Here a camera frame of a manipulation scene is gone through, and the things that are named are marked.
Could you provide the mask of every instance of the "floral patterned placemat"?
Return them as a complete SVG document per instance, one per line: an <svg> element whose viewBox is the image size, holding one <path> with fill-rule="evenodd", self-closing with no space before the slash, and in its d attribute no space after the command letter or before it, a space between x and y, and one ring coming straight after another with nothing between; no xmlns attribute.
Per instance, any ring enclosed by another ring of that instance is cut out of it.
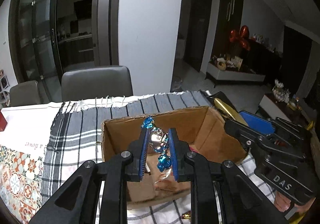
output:
<svg viewBox="0 0 320 224"><path fill-rule="evenodd" d="M29 223L42 206L42 171L42 157L0 145L0 197L22 223Z"/></svg>

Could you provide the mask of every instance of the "cardboard box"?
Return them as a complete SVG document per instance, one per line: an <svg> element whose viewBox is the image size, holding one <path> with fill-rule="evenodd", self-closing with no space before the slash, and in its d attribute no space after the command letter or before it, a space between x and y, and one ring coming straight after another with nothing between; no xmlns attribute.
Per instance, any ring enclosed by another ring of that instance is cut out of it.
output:
<svg viewBox="0 0 320 224"><path fill-rule="evenodd" d="M139 138L141 124L147 116L150 115L111 119L102 123L104 161L126 150L133 140ZM156 126L164 131L175 127L179 139L188 142L209 161L221 163L232 160L239 163L246 157L239 141L225 133L224 120L212 107L185 108L152 116ZM172 183L170 178L165 181L167 185L155 185L162 178L156 167L158 157L159 154L149 147L147 165L150 173L145 173L139 183L128 182L128 209L164 203L190 192L189 183Z"/></svg>

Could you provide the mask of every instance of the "plaid cloth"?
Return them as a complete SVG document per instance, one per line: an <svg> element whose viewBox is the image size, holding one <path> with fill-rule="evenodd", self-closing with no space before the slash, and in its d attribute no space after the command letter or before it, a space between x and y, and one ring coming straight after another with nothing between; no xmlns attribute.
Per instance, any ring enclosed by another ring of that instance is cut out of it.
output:
<svg viewBox="0 0 320 224"><path fill-rule="evenodd" d="M83 162L102 162L100 127L103 120L208 105L210 104L200 92L156 94L120 108L95 107L79 112L70 112L73 111L74 105L68 105L63 112L63 104L53 121L44 158L40 190L43 202L46 202ZM273 190L253 173L255 162L250 154L241 163L240 169L272 202L274 201ZM96 223L99 223L103 185L100 190ZM188 195L160 205L128 210L128 223L188 223L188 220L182 220L181 215L190 209Z"/></svg>

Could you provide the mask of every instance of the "screw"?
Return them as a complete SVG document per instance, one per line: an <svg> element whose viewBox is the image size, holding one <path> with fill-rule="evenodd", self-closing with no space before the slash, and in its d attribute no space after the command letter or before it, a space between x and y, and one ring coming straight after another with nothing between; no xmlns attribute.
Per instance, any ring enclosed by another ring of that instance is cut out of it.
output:
<svg viewBox="0 0 320 224"><path fill-rule="evenodd" d="M233 165L234 165L234 163L230 160L224 161L223 164L228 168L233 167Z"/></svg>
<svg viewBox="0 0 320 224"><path fill-rule="evenodd" d="M129 151L123 151L123 152L121 153L121 156L122 156L123 158L129 157L130 155L131 155L131 153L130 153Z"/></svg>
<svg viewBox="0 0 320 224"><path fill-rule="evenodd" d="M193 158L193 157L195 157L196 155L197 155L197 153L194 152L194 151L189 151L189 152L187 153L187 157L190 157L190 158Z"/></svg>
<svg viewBox="0 0 320 224"><path fill-rule="evenodd" d="M86 168L91 168L93 166L93 163L91 160L88 160L87 161L87 165L86 165Z"/></svg>

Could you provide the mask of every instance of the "chair backrest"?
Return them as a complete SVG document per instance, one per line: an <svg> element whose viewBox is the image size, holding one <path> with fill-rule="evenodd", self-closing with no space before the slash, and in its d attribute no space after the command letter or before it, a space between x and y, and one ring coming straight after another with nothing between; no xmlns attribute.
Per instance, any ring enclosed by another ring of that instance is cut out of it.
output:
<svg viewBox="0 0 320 224"><path fill-rule="evenodd" d="M62 76L61 90L62 101L133 95L130 71L125 66L68 71Z"/></svg>
<svg viewBox="0 0 320 224"><path fill-rule="evenodd" d="M10 106L41 104L37 81L19 83L10 89Z"/></svg>

